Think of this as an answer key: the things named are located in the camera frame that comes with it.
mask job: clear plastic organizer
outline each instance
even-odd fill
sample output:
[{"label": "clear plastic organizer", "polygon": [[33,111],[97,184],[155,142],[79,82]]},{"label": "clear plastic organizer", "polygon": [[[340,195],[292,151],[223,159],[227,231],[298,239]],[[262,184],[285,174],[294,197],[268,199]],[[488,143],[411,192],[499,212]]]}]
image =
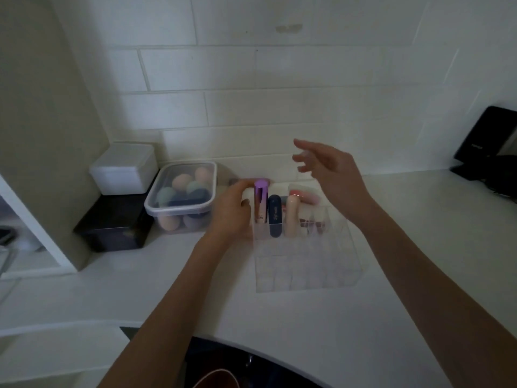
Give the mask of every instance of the clear plastic organizer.
[{"label": "clear plastic organizer", "polygon": [[257,293],[354,285],[361,264],[346,219],[300,223],[293,237],[286,224],[253,224]]}]

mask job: plastic container lid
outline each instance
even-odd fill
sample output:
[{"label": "plastic container lid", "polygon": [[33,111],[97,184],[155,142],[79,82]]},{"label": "plastic container lid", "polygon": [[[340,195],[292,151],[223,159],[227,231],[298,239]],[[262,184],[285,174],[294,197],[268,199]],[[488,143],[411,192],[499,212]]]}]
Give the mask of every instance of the plastic container lid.
[{"label": "plastic container lid", "polygon": [[90,170],[120,171],[142,166],[155,148],[151,144],[112,144],[91,166]]},{"label": "plastic container lid", "polygon": [[[210,179],[200,177],[196,172],[199,168],[205,168],[204,176],[208,174]],[[193,191],[187,193],[173,187],[173,180],[180,175],[184,176],[187,187],[192,183]],[[203,214],[210,211],[210,207],[216,197],[217,164],[212,161],[169,164],[163,167],[152,184],[149,195],[144,203],[147,213],[154,217],[175,216],[189,214]],[[159,203],[158,193],[167,188],[165,200]]]}]

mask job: right hand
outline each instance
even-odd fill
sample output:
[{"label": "right hand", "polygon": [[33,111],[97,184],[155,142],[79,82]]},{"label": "right hand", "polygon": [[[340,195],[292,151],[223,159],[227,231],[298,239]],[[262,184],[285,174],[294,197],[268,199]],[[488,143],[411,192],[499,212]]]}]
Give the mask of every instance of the right hand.
[{"label": "right hand", "polygon": [[356,226],[362,227],[378,205],[368,193],[352,155],[305,140],[294,139],[294,145],[303,150],[293,155],[294,162],[305,163],[298,171],[312,172],[332,205]]}]

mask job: white countertop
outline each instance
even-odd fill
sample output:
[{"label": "white countertop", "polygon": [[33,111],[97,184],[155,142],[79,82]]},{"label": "white countertop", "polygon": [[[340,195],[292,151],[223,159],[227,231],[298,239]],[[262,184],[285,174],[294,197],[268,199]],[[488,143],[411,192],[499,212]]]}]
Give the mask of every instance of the white countertop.
[{"label": "white countertop", "polygon": [[[428,256],[517,335],[517,205],[448,171],[366,176]],[[258,294],[251,244],[224,257],[196,330],[330,386],[450,386],[360,232],[353,287]],[[200,234],[159,235],[79,274],[0,282],[0,336],[75,324],[140,326]]]}]

